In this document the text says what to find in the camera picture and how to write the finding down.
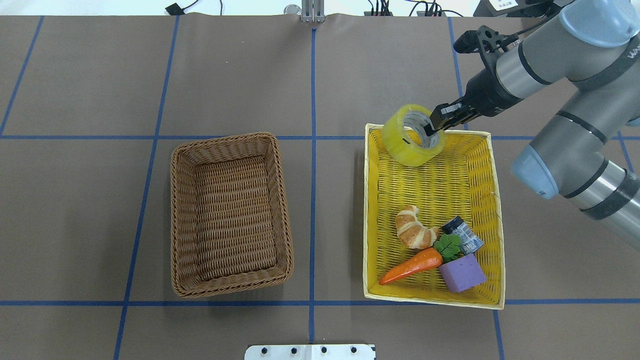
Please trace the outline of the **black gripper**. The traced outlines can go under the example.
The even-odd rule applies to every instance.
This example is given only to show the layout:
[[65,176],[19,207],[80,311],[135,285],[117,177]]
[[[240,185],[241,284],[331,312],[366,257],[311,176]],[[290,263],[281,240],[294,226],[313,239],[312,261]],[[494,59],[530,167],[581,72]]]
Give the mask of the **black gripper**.
[[437,105],[423,130],[428,137],[435,136],[480,116],[497,116],[510,107],[511,94],[499,82],[496,71],[485,68],[467,82],[463,96],[450,104]]

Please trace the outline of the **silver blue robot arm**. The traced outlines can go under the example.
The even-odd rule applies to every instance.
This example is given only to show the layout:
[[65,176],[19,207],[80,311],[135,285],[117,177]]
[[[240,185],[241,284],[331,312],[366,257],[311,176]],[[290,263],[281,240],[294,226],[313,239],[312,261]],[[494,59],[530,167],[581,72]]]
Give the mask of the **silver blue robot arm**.
[[562,196],[590,219],[639,248],[639,177],[601,149],[624,126],[639,125],[639,10],[631,0],[574,0],[518,33],[488,26],[467,30],[459,54],[478,54],[484,68],[464,95],[437,105],[418,129],[430,139],[478,117],[494,117],[567,79],[576,93],[510,166],[544,199]]

